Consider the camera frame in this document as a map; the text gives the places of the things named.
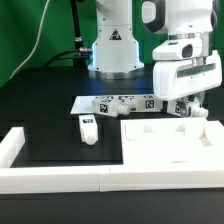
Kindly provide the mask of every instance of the black tabletop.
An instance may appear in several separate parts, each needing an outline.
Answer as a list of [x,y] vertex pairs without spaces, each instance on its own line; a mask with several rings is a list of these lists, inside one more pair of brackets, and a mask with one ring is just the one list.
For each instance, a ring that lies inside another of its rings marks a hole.
[[[122,164],[121,119],[173,117],[96,115],[99,141],[82,144],[76,96],[150,94],[152,66],[128,80],[90,78],[86,69],[31,68],[0,89],[0,140],[22,126],[26,143],[13,167]],[[222,88],[208,91],[210,120],[224,120]],[[224,190],[0,195],[0,223],[224,223]]]

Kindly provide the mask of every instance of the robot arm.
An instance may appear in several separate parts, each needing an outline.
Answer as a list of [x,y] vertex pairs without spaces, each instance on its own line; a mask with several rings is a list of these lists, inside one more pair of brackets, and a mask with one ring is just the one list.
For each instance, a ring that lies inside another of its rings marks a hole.
[[90,74],[104,79],[132,77],[143,68],[132,34],[132,0],[96,0],[98,37],[93,43]]
[[153,51],[156,97],[171,101],[217,87],[221,61],[209,42],[213,0],[145,0],[142,19],[152,33],[168,40]]

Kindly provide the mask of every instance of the white plastic part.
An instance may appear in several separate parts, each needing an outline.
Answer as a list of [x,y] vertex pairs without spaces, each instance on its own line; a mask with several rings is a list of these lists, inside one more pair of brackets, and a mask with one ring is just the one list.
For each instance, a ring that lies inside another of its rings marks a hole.
[[214,64],[209,71],[178,77],[180,70],[187,70],[192,60],[157,62],[153,71],[154,94],[160,100],[174,100],[221,85],[222,68],[217,51],[206,58],[206,65]]
[[160,112],[163,109],[163,102],[153,94],[145,95],[106,95],[106,96],[77,96],[71,110],[71,114],[92,114],[92,101],[96,98],[115,99],[121,101],[129,101],[137,99],[139,106],[135,106],[135,101],[128,103],[131,107],[131,112]]
[[132,34],[132,0],[96,0],[96,9],[98,37],[89,70],[127,73],[144,67]]
[[0,194],[224,187],[219,122],[127,120],[121,134],[123,165],[9,168],[8,158],[14,160],[24,143],[22,128],[10,131],[0,144]]
[[128,115],[131,112],[129,105],[122,104],[121,100],[107,99],[98,97],[92,101],[94,113],[111,117],[117,117],[119,114]]
[[156,99],[153,95],[126,98],[124,99],[124,104],[129,105],[132,110],[134,109],[138,112],[153,111],[158,108],[161,110],[163,108],[162,101]]
[[166,0],[165,24],[168,35],[211,32],[213,0]]
[[94,145],[98,141],[98,129],[94,115],[80,115],[79,128],[82,142]]
[[[192,47],[192,54],[184,57],[183,49],[187,46]],[[153,50],[153,59],[156,61],[183,60],[186,58],[194,58],[202,53],[202,39],[191,38],[181,40],[167,40],[155,50]]]
[[9,168],[25,143],[23,128],[12,128],[0,144],[0,168]]
[[153,2],[143,2],[142,4],[142,21],[150,23],[156,18],[156,5]]
[[[207,118],[209,115],[209,111],[201,107],[201,103],[199,102],[197,97],[195,97],[193,102],[187,101],[185,106],[187,110],[186,116],[188,117]],[[168,101],[167,113],[181,117],[180,108],[178,106],[177,100]]]

